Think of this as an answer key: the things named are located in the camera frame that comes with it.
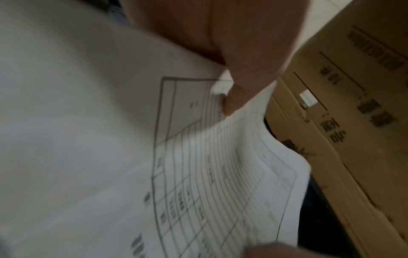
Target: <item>printed form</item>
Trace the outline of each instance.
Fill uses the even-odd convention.
[[[310,166],[263,124],[273,85],[225,117],[218,64],[76,2],[0,6],[0,253],[296,245]]]

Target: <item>white label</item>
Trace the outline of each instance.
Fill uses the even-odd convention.
[[[309,90],[305,90],[299,94],[299,96],[303,99],[308,107],[311,107],[319,102]]]

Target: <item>table grid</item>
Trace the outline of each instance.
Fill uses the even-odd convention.
[[[274,203],[273,195],[284,193],[288,200],[296,179],[288,166],[289,176],[274,167],[282,161],[266,145],[246,143],[256,155],[237,147],[242,132],[233,124],[254,112],[247,108],[224,119],[220,97],[210,91],[215,81],[161,83],[152,187],[166,258],[238,257],[245,244],[271,238],[260,224],[276,224],[277,236],[287,201]],[[195,99],[183,98],[191,96],[188,91]]]

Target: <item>brown cardboard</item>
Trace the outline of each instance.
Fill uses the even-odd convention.
[[[319,103],[299,96],[309,89]],[[408,2],[355,0],[293,57],[266,119],[362,257],[408,257]]]

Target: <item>hand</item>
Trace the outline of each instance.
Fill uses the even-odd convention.
[[[247,248],[245,250],[245,258],[329,258],[329,256],[280,243],[273,243]]]
[[[130,23],[228,67],[229,116],[286,68],[309,0],[121,0]]]

